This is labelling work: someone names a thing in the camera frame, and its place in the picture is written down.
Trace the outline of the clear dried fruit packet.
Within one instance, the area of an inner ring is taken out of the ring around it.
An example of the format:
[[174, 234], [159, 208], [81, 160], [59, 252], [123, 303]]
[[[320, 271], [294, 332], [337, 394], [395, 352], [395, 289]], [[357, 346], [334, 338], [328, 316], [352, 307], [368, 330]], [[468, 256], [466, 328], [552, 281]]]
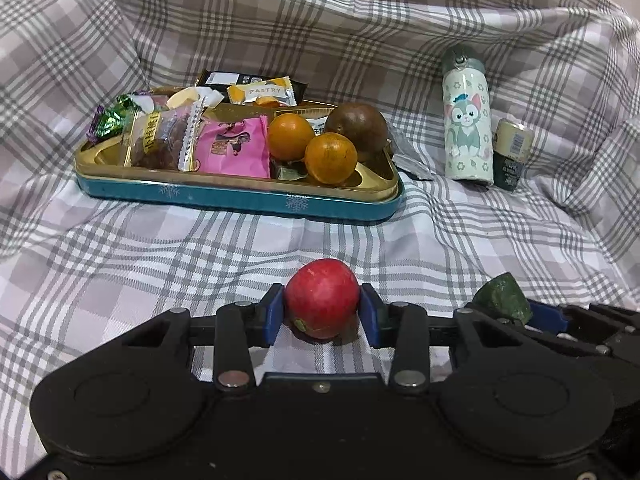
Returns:
[[201, 125], [202, 100], [150, 114], [137, 113], [122, 137], [125, 167], [189, 172]]

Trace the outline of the brown passion fruit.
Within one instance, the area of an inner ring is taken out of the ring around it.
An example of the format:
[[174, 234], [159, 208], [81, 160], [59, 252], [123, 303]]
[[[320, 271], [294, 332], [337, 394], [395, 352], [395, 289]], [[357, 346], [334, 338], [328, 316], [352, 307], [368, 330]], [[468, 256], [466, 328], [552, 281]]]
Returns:
[[382, 152], [388, 140], [385, 118], [375, 107], [364, 103], [349, 102], [335, 107], [326, 118], [324, 131], [339, 133], [352, 142], [360, 162]]

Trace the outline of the green beverage can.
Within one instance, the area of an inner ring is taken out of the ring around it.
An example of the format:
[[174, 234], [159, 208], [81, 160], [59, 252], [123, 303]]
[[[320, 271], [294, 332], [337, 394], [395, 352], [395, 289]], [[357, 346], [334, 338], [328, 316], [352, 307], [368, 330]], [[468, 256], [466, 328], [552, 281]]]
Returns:
[[520, 182], [534, 135], [518, 122], [501, 119], [494, 135], [494, 183], [514, 191]]

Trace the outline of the pink snack packet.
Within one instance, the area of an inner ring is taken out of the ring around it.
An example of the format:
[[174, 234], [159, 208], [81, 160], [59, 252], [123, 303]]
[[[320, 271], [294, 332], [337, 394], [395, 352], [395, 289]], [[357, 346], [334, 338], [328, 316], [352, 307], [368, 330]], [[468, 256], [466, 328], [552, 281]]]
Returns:
[[270, 178], [267, 117], [206, 122], [195, 144], [195, 169], [204, 174]]

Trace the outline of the right small orange in tin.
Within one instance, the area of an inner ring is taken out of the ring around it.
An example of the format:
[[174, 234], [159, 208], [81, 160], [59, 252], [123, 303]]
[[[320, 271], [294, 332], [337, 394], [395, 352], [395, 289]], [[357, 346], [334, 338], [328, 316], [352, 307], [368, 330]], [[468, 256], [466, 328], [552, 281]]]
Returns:
[[338, 185], [354, 172], [358, 162], [355, 145], [346, 136], [325, 132], [307, 145], [304, 163], [308, 174], [321, 184]]

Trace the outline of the teal gold snack tin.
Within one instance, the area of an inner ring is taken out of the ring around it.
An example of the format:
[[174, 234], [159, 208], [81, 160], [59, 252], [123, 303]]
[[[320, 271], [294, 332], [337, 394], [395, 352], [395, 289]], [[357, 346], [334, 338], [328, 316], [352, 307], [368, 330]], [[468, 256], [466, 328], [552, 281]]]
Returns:
[[[119, 136], [97, 144], [86, 141], [75, 154], [79, 186], [94, 197], [132, 202], [174, 204], [201, 209], [228, 209], [255, 214], [307, 217], [338, 221], [368, 222], [390, 217], [402, 193], [398, 171], [388, 151], [357, 162], [355, 172], [343, 183], [325, 185], [307, 174], [303, 162], [283, 162], [270, 157], [270, 178], [149, 170], [125, 167], [122, 163], [123, 136], [137, 113], [129, 115]], [[238, 122], [276, 116], [269, 108], [219, 104], [205, 108], [198, 137], [206, 122]]]

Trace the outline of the green candy wrapper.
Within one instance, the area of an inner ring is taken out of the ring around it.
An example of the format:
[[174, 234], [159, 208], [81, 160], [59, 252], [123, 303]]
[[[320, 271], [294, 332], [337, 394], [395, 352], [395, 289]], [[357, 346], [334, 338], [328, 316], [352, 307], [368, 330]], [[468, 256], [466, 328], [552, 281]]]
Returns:
[[121, 134], [129, 115], [140, 110], [136, 97], [133, 93], [122, 94], [109, 106], [99, 105], [86, 133], [88, 141], [97, 144]]

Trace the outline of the yellow pastry packet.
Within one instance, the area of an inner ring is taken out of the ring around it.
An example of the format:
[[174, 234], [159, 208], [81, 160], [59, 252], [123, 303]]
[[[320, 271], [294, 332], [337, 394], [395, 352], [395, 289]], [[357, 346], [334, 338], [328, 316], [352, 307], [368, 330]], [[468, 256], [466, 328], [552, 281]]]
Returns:
[[229, 100], [235, 105], [292, 107], [297, 105], [289, 76], [253, 81], [249, 84], [230, 84]]

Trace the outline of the white cartoon cat bottle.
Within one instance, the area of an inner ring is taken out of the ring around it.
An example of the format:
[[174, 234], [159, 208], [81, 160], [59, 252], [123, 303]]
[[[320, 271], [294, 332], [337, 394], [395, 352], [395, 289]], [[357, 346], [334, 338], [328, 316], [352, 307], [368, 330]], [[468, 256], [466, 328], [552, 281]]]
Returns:
[[494, 184], [488, 82], [480, 56], [457, 44], [442, 57], [445, 174], [457, 181]]

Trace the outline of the cucumber piece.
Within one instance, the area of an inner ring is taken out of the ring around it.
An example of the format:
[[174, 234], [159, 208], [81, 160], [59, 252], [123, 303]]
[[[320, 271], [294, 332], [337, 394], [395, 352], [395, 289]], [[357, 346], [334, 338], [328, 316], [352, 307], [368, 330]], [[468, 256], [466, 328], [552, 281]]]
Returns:
[[510, 272], [484, 284], [474, 295], [472, 306], [490, 318], [506, 318], [526, 325], [533, 317], [524, 292]]

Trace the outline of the black snack packet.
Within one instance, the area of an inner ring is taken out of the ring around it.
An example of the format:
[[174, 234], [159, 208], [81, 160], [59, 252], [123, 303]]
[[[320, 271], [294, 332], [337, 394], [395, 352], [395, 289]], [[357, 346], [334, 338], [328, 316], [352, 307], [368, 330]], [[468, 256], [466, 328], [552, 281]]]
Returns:
[[[194, 86], [209, 87], [217, 90], [224, 96], [222, 102], [231, 103], [227, 89], [232, 84], [251, 84], [252, 82], [267, 80], [269, 78], [271, 78], [271, 76], [202, 70], [198, 78], [196, 78]], [[304, 99], [308, 84], [303, 84], [295, 79], [291, 79], [291, 82], [296, 102], [300, 103]]]

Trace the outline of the left small orange in tin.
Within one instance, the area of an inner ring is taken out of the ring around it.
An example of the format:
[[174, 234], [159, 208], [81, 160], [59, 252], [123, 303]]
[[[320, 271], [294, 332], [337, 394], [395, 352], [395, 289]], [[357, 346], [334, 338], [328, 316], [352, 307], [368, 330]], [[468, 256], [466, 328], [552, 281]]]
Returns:
[[296, 162], [304, 158], [314, 129], [305, 118], [293, 113], [277, 116], [268, 126], [267, 143], [270, 155], [280, 162]]

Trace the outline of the red radish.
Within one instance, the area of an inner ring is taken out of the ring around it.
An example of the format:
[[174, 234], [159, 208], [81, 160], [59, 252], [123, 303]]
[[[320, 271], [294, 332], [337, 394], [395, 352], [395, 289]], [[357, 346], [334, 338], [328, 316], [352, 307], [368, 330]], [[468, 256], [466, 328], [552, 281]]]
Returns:
[[355, 274], [336, 259], [306, 264], [284, 289], [291, 324], [305, 336], [318, 340], [333, 339], [352, 322], [359, 298]]

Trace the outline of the small orange in tin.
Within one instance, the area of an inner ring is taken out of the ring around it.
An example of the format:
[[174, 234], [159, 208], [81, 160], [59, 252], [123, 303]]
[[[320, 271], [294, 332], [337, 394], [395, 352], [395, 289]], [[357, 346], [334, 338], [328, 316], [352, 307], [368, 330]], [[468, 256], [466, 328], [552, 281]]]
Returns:
[[280, 162], [296, 162], [304, 158], [314, 129], [305, 118], [293, 113], [277, 116], [268, 126], [267, 143], [270, 155]]
[[346, 136], [325, 132], [307, 145], [304, 163], [308, 174], [321, 184], [338, 185], [354, 172], [358, 162], [355, 145]]

